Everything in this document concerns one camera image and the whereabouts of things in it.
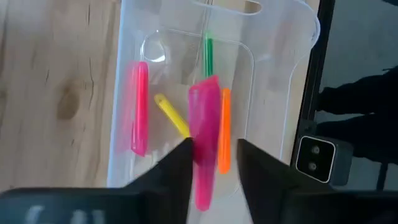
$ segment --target wooden table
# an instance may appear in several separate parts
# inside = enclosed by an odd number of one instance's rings
[[[110,0],[0,0],[0,191],[105,186],[119,15]],[[292,82],[286,163],[307,64]]]

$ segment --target green highlighter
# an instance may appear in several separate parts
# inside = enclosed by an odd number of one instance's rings
[[[205,62],[203,70],[205,78],[208,78],[213,75],[213,39],[209,32],[205,33],[203,52],[203,61]]]

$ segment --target pink highlighter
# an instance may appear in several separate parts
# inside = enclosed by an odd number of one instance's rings
[[[148,145],[148,64],[138,62],[134,67],[136,83],[136,113],[132,124],[131,150],[145,156]]]
[[[189,128],[193,138],[193,173],[197,209],[210,207],[220,128],[220,86],[213,75],[188,92]]]

